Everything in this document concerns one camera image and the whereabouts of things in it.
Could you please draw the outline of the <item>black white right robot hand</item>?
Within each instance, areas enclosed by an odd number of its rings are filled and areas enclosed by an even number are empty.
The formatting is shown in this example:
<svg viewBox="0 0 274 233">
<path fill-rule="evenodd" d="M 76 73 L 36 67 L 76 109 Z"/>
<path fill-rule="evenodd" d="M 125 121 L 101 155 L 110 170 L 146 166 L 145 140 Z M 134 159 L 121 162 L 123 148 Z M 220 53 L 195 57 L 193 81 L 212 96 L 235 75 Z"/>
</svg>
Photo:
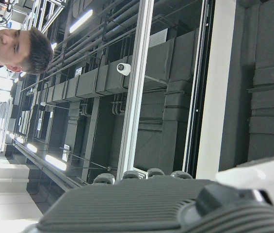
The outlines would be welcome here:
<svg viewBox="0 0 274 233">
<path fill-rule="evenodd" d="M 274 233 L 274 157 L 214 180 L 150 169 L 108 174 L 63 194 L 27 233 Z"/>
</svg>

